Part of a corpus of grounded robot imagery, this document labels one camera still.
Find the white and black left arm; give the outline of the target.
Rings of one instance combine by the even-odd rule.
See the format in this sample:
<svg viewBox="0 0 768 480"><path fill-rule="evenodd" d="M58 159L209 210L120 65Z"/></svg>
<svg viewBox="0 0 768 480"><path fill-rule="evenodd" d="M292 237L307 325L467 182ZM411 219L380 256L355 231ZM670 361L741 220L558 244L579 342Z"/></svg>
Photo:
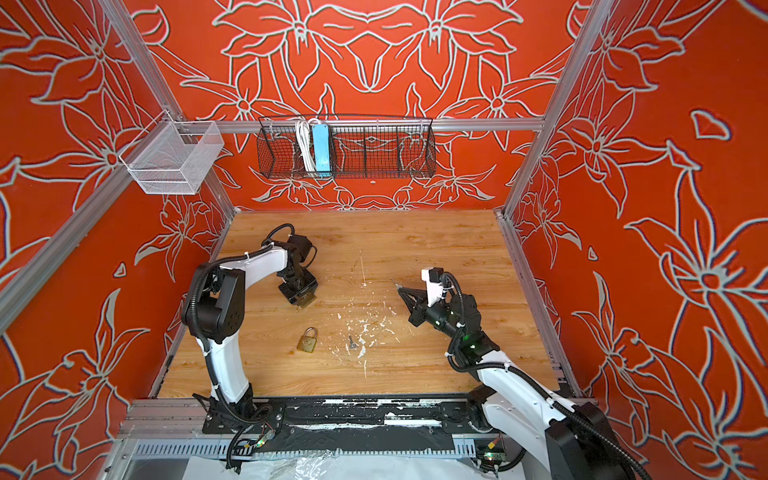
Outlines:
<svg viewBox="0 0 768 480"><path fill-rule="evenodd" d="M201 349L211 393L192 397L204 408L209 427L233 434L224 463L235 473L243 464L235 451L264 443L280 423L272 402L254 400L244 371L239 331L246 292L274 275L282 280L279 291L289 304L299 308L311 304L318 282L308 269L312 264L308 255L316 252L308 237L297 234L293 224L283 223L269 232L258 250L203 263L193 274L180 318Z"/></svg>

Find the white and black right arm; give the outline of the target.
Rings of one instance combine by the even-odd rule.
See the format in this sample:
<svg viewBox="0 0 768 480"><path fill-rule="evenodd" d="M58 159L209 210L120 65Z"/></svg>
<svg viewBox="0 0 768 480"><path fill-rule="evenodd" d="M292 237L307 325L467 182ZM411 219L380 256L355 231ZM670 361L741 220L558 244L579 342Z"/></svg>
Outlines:
<svg viewBox="0 0 768 480"><path fill-rule="evenodd" d="M445 357L456 372L479 381L488 395L479 401L487 427L521 449L513 459L482 459L500 472L525 466L529 479L647 479L648 471L617 439L605 414L592 403L575 403L545 387L515 364L483 330L476 300L456 277L441 269L421 272L423 290L397 293L414 326L431 325L449 343Z"/></svg>

